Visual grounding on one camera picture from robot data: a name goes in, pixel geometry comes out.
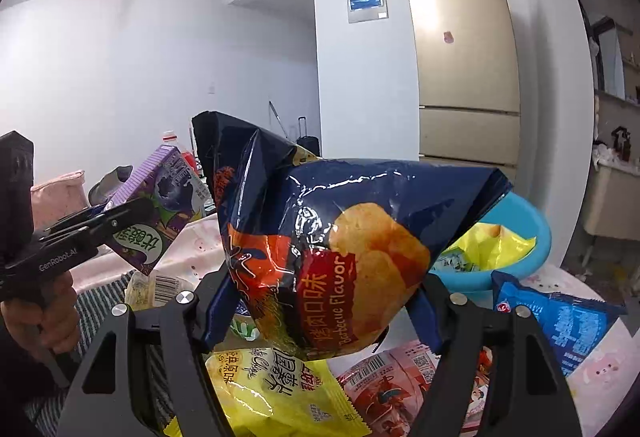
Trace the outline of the person's left hand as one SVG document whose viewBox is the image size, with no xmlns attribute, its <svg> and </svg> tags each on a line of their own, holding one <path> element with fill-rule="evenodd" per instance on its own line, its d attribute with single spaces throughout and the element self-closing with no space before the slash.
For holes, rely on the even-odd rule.
<svg viewBox="0 0 640 437">
<path fill-rule="evenodd" d="M 69 353 L 79 342 L 77 293 L 69 271 L 52 282 L 52 299 L 41 308 L 19 298 L 2 301 L 4 324 L 18 346 L 35 361 L 42 362 L 46 350 L 57 355 Z"/>
</svg>

